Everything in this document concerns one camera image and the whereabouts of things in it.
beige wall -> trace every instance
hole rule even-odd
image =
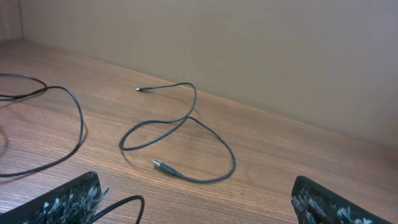
[[[0,0],[0,40],[22,38],[19,0]]]
[[[398,147],[396,0],[22,0],[25,37]]]

cable plug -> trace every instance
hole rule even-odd
[[[155,87],[149,86],[149,87],[136,88],[136,90],[137,90],[137,91],[144,91],[144,90],[151,90],[151,89],[153,89],[153,88],[155,88]]]
[[[161,171],[168,173],[170,175],[174,175],[177,177],[181,176],[181,173],[179,173],[178,171],[176,171],[175,169],[169,167],[168,165],[164,164],[163,162],[157,162],[157,161],[152,161],[154,163],[154,165],[159,168]]]

black cable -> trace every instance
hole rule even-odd
[[[120,200],[120,201],[110,205],[109,207],[105,208],[104,210],[98,212],[94,216],[94,219],[93,219],[92,223],[94,223],[95,221],[99,220],[101,217],[106,215],[108,212],[114,210],[115,208],[118,208],[119,206],[124,205],[125,203],[131,202],[131,201],[137,200],[137,199],[140,200],[140,202],[141,202],[141,207],[139,209],[138,217],[137,217],[137,220],[136,220],[136,224],[139,224],[139,222],[141,221],[142,213],[144,213],[144,207],[145,207],[145,200],[144,200],[144,198],[141,195],[131,196],[131,197],[125,198],[123,200]]]
[[[72,155],[74,155],[74,153],[76,153],[77,150],[79,149],[79,147],[81,146],[81,140],[83,138],[83,114],[81,113],[81,108],[80,108],[79,102],[77,101],[76,97],[72,94],[72,92],[67,90],[64,87],[61,87],[61,86],[47,86],[43,81],[41,81],[41,80],[39,80],[37,78],[34,78],[32,76],[29,76],[29,75],[14,74],[14,73],[0,73],[0,77],[3,77],[3,76],[14,76],[14,77],[28,78],[28,79],[31,79],[33,81],[39,82],[44,87],[39,89],[39,90],[33,91],[32,93],[28,93],[28,94],[24,94],[24,95],[0,95],[0,97],[6,98],[6,99],[0,99],[0,101],[13,101],[13,100],[19,100],[19,99],[23,99],[23,98],[28,98],[30,96],[37,96],[37,95],[43,94],[47,90],[53,89],[53,88],[58,88],[58,89],[61,89],[61,90],[65,90],[72,97],[72,99],[74,100],[74,102],[75,102],[75,104],[77,106],[77,109],[79,111],[79,116],[80,116],[80,134],[79,134],[79,138],[77,140],[76,146],[73,148],[73,150],[71,152],[69,152],[69,154],[67,154],[66,156],[62,157],[61,159],[59,159],[57,161],[54,161],[54,162],[51,162],[49,164],[46,164],[46,165],[43,165],[43,166],[40,166],[40,167],[36,167],[36,168],[30,169],[30,170],[22,171],[22,172],[16,172],[16,173],[13,173],[13,174],[0,174],[0,177],[15,177],[15,176],[19,176],[19,175],[29,174],[29,173],[32,173],[32,172],[42,171],[44,169],[47,169],[47,168],[52,167],[54,165],[57,165],[57,164],[65,161],[65,160],[67,160]]]
[[[173,86],[179,86],[179,85],[190,85],[193,88],[193,92],[194,92],[194,99],[193,99],[193,103],[192,103],[192,107],[189,110],[189,112],[183,116],[180,119],[175,119],[175,120],[171,120],[171,121],[162,121],[162,120],[148,120],[148,121],[143,121],[140,122],[138,124],[136,124],[134,127],[132,127],[120,140],[119,142],[119,148],[124,150],[124,151],[131,151],[131,150],[136,150],[136,149],[141,149],[143,147],[146,147],[150,144],[153,144],[165,137],[167,137],[168,135],[172,134],[174,131],[176,131],[178,128],[180,128],[184,122],[186,122],[188,119],[192,119],[195,122],[197,122],[198,124],[202,125],[204,128],[206,128],[207,130],[211,131],[228,149],[229,153],[231,154],[232,157],[232,162],[233,162],[233,166],[232,169],[225,175],[218,177],[218,178],[214,178],[214,179],[210,179],[210,180],[198,180],[198,179],[193,179],[190,177],[186,177],[183,174],[177,172],[175,169],[169,167],[166,164],[163,163],[159,163],[157,161],[153,161],[154,165],[157,166],[160,170],[171,174],[171,175],[175,175],[179,178],[185,179],[185,180],[189,180],[192,182],[196,182],[196,183],[201,183],[201,184],[206,184],[206,183],[212,183],[212,182],[216,182],[216,181],[220,181],[223,179],[227,179],[228,177],[230,177],[232,175],[232,173],[235,171],[236,168],[236,159],[234,156],[234,153],[232,152],[232,149],[230,148],[230,146],[226,143],[226,141],[220,136],[218,135],[215,131],[213,131],[211,128],[209,128],[208,126],[206,126],[205,124],[203,124],[202,122],[198,121],[196,118],[193,118],[190,116],[190,114],[192,113],[193,109],[195,108],[195,105],[197,103],[197,89],[195,88],[194,85],[192,85],[191,83],[178,83],[178,84],[174,84],[174,85],[166,85],[166,86],[152,86],[152,87],[144,87],[144,88],[137,88],[137,91],[146,91],[146,90],[155,90],[155,89],[159,89],[159,88],[167,88],[167,87],[173,87]],[[181,121],[180,123],[178,123],[178,125],[176,125],[176,127],[172,128],[170,131],[167,131],[165,134],[161,135],[160,137],[157,137],[147,143],[141,144],[140,146],[134,146],[134,147],[124,147],[124,142],[126,141],[126,138],[136,129],[147,125],[147,124],[152,124],[152,123],[162,123],[162,124],[170,124],[170,123],[174,123],[174,122],[178,122]]]
[[[74,153],[76,153],[77,150],[79,149],[79,147],[81,146],[81,140],[83,138],[83,124],[84,124],[84,122],[83,122],[83,114],[81,112],[81,108],[80,108],[79,102],[77,101],[76,97],[72,94],[72,92],[67,90],[64,87],[61,87],[61,86],[47,86],[43,81],[41,81],[41,80],[39,80],[37,78],[34,78],[32,76],[29,76],[29,75],[15,74],[15,73],[0,73],[0,77],[4,77],[4,76],[28,78],[28,79],[31,79],[33,81],[36,81],[36,82],[42,84],[44,87],[41,88],[41,89],[38,89],[36,91],[33,91],[32,93],[23,94],[23,95],[0,95],[1,98],[5,98],[5,99],[1,99],[0,98],[0,101],[13,101],[13,100],[20,100],[20,99],[28,98],[28,97],[31,97],[31,96],[37,96],[37,95],[41,95],[41,94],[45,93],[47,90],[52,89],[52,88],[58,88],[58,89],[61,89],[61,90],[65,90],[67,93],[69,93],[69,95],[72,97],[72,99],[76,103],[77,109],[79,111],[79,116],[80,116],[80,134],[79,134],[79,138],[77,140],[76,146],[73,148],[73,150],[71,152],[69,152],[69,154],[67,154],[63,158],[61,158],[61,159],[59,159],[57,161],[51,162],[49,164],[46,164],[44,166],[36,167],[34,169],[30,169],[30,170],[27,170],[27,171],[16,172],[16,173],[13,173],[13,174],[0,174],[0,177],[15,177],[15,176],[18,176],[18,175],[29,174],[31,172],[38,172],[38,171],[44,170],[46,168],[49,168],[51,166],[57,165],[57,164],[65,161],[65,160],[67,160],[72,155],[74,155]],[[112,204],[108,208],[105,208],[104,210],[100,211],[99,213],[97,213],[94,216],[93,223],[95,221],[97,221],[98,219],[100,219],[101,217],[103,217],[104,215],[106,215],[108,212],[114,210],[115,208],[117,208],[117,207],[119,207],[119,206],[121,206],[121,205],[123,205],[125,203],[128,203],[130,201],[136,200],[136,199],[141,201],[141,208],[139,210],[139,214],[138,214],[138,217],[137,217],[137,220],[136,220],[136,224],[139,224],[139,222],[141,220],[141,217],[142,217],[142,213],[144,212],[144,207],[145,207],[144,198],[142,196],[140,196],[140,195],[136,195],[136,196],[125,198],[123,200],[120,200],[120,201]]]

wooden desk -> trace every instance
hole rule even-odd
[[[226,139],[238,166],[227,180],[194,184],[151,164],[157,159],[203,179],[229,170],[222,143],[193,121],[144,149],[123,156],[118,148],[120,138],[136,123],[185,114],[193,98],[189,87],[139,93],[137,87],[170,82],[23,41],[0,46],[0,71],[29,74],[68,88],[81,104],[87,127],[87,138],[71,159],[23,178],[0,179],[0,212],[95,170],[102,184],[111,187],[102,207],[130,195],[145,197],[142,223],[297,223],[290,193],[296,176],[306,175],[398,223],[397,151],[198,92],[193,116]],[[27,93],[37,87],[25,80],[0,81],[2,93]],[[146,142],[170,128],[146,126],[127,145]],[[26,170],[72,149],[79,131],[77,109],[61,90],[21,103],[1,103],[0,131],[1,172]],[[133,223],[137,211],[138,203],[129,203],[98,223]]]

